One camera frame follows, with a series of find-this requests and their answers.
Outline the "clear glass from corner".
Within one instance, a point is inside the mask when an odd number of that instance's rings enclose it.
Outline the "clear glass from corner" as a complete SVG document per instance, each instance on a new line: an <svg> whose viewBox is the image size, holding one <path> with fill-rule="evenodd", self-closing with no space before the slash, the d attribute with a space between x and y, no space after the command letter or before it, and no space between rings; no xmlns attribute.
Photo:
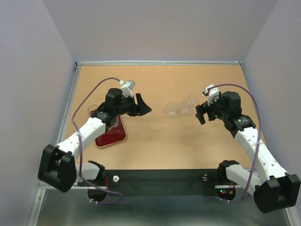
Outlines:
<svg viewBox="0 0 301 226"><path fill-rule="evenodd" d="M98 105L90 105L87 109L89 115L92 115L98 108Z"/></svg>

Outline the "clear glass lone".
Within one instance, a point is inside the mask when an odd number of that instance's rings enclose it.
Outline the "clear glass lone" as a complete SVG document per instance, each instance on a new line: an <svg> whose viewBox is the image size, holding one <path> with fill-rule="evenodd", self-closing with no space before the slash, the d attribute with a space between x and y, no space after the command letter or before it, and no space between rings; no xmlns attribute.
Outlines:
<svg viewBox="0 0 301 226"><path fill-rule="evenodd" d="M112 125L113 128L117 128L121 124L121 119L118 118L117 121Z"/></svg>

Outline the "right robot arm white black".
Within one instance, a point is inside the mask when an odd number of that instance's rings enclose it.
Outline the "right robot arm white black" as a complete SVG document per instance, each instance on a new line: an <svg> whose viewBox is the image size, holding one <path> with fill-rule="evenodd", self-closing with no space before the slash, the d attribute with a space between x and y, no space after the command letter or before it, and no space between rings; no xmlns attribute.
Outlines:
<svg viewBox="0 0 301 226"><path fill-rule="evenodd" d="M200 123L205 124L205 114L209 121L221 120L252 160L252 169L257 173L254 175L247 171L237 161L224 160L217 169L217 180L222 184L231 181L246 189L263 213L295 206L301 181L276 161L259 138L253 120L242 114L239 94L231 91L222 93L214 88L204 91L204 95L208 97L207 101L196 106L196 117Z"/></svg>

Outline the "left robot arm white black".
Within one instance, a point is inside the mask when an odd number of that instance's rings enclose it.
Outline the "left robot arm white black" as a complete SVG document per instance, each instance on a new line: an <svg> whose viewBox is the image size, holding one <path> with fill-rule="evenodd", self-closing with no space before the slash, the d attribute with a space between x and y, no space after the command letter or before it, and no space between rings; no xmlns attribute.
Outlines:
<svg viewBox="0 0 301 226"><path fill-rule="evenodd" d="M151 108L143 101L141 94L126 94L124 89L111 88L105 101L69 138L56 145L47 145L43 152L38 171L38 179L65 193L73 184L84 180L98 186L104 182L104 167L95 161L76 164L82 159L83 151L96 138L107 132L118 117L143 116Z"/></svg>

